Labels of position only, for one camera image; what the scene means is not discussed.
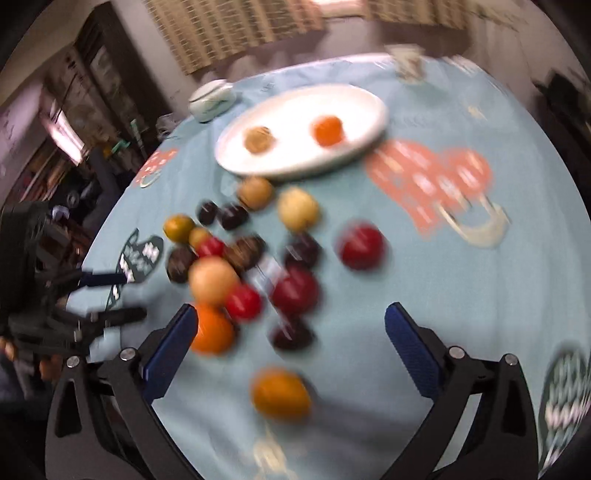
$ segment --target white oval plate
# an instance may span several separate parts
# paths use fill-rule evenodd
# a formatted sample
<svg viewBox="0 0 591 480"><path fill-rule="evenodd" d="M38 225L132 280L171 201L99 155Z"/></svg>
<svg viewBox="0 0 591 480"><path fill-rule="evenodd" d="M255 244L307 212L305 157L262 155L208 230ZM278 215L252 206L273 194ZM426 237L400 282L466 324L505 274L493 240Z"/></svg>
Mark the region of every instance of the white oval plate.
<svg viewBox="0 0 591 480"><path fill-rule="evenodd" d="M329 148L311 134L318 117L336 115L346 139ZM240 176L269 179L318 173L350 160L385 129L388 109L378 97L352 85L327 84L285 92L244 112L222 132L216 144L217 162ZM244 147L244 130L267 127L275 145L260 155Z"/></svg>

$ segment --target cherry tomato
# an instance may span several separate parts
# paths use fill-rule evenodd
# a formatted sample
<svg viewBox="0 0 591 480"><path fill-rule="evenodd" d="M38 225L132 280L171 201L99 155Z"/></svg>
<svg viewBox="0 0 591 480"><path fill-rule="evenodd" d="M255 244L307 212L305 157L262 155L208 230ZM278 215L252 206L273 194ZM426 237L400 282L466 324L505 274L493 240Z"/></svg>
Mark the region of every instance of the cherry tomato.
<svg viewBox="0 0 591 480"><path fill-rule="evenodd" d="M223 255L223 249L226 248L226 244L222 242L218 237L211 236L205 240L197 249L197 255L199 258L204 257L221 257Z"/></svg>
<svg viewBox="0 0 591 480"><path fill-rule="evenodd" d="M250 285L237 285L226 300L226 311L232 320L250 322L262 310L262 298Z"/></svg>

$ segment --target yellow fruit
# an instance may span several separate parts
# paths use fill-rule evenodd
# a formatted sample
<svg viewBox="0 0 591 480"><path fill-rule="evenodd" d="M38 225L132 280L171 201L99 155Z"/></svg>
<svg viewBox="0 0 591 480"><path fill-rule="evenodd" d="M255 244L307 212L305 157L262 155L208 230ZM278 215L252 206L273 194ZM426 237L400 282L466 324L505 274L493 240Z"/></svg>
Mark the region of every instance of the yellow fruit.
<svg viewBox="0 0 591 480"><path fill-rule="evenodd" d="M187 215L179 213L170 216L164 222L164 234L173 242L186 244L189 242L189 234L195 228L195 222Z"/></svg>
<svg viewBox="0 0 591 480"><path fill-rule="evenodd" d="M298 187L292 187L279 196L279 219L288 230L304 232L320 219L320 206L315 198Z"/></svg>
<svg viewBox="0 0 591 480"><path fill-rule="evenodd" d="M201 245L205 240L211 237L211 233L206 228L201 226L196 226L191 233L189 233L189 245L193 247L193 250L197 251L199 245Z"/></svg>
<svg viewBox="0 0 591 480"><path fill-rule="evenodd" d="M275 420L303 420L312 407L312 399L300 377L282 368L268 368L255 377L251 400L261 415Z"/></svg>

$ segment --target table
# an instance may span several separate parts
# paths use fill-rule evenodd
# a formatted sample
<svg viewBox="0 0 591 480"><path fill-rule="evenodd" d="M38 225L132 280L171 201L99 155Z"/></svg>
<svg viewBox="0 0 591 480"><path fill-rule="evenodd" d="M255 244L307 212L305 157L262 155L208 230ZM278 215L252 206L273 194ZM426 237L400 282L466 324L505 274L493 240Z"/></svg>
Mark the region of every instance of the table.
<svg viewBox="0 0 591 480"><path fill-rule="evenodd" d="M427 80L419 85L398 80L385 56L336 59L241 80L236 89L242 99L227 113L209 124L187 119L179 125L148 164L156 173L144 182L153 183L132 183L96 237L85 267L113 269L128 242L125 259L136 263L135 279L144 281L118 292L119 304L142 303L149 312L145 322L97 342L91 358L101 360L121 347L139 346L191 300L188 287L166 276L172 245L162 239L162 225L173 213L194 216L203 199L219 205L234 199L236 179L217 166L216 140L233 118L269 96L318 83L357 85L388 105L388 138L420 142L435 152L470 148L490 165L494 183L488 196L511 220L495 249L475 248L449 227L425 239L368 179L362 161L296 182L324 211L313 231L326 253L318 270L324 302L309 316L317 345L306 353L277 355L266 337L277 317L267 307L261 321L242 329L231 355L188 353L167 395L154 403L171 437L206 479L379 478L431 406L384 333L384 311L393 301L444 343L462 345L476 358L498 360L507 352L519 357L539 412L541 466L560 453L589 408L591 226L573 180L532 117L486 73L461 61L427 59L425 68ZM388 262L377 273L353 274L336 258L333 244L352 218L369 219L388 238ZM470 214L466 221L475 219ZM246 230L259 233L275 255L288 238L275 206L252 215ZM230 240L221 227L213 231ZM104 289L81 291L69 307L103 308L108 296ZM301 371L315 386L322 400L305 426L266 423L254 412L249 382L267 365ZM440 465L458 453L476 405L476 399L469 403ZM284 455L274 473L260 456L273 446Z"/></svg>

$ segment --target metal screw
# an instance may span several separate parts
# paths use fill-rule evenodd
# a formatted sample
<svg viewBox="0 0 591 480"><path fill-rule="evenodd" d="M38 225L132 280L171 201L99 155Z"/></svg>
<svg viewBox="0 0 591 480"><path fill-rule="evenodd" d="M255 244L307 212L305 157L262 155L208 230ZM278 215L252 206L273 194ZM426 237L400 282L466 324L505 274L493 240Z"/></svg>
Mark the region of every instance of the metal screw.
<svg viewBox="0 0 591 480"><path fill-rule="evenodd" d="M507 362L509 365L513 366L513 365L517 365L519 363L519 359L513 355L512 353L508 353L505 355L505 362Z"/></svg>
<svg viewBox="0 0 591 480"><path fill-rule="evenodd" d="M458 347L458 346L453 346L449 349L449 354L452 358L456 358L456 359L460 359L460 358L464 358L466 356L466 352Z"/></svg>
<svg viewBox="0 0 591 480"><path fill-rule="evenodd" d="M124 362L131 360L133 357L135 357L135 348L124 348L119 354L119 358L121 358Z"/></svg>
<svg viewBox="0 0 591 480"><path fill-rule="evenodd" d="M66 365L68 366L68 368L77 367L79 363L80 358L78 358L77 356L71 356L68 360L66 360Z"/></svg>

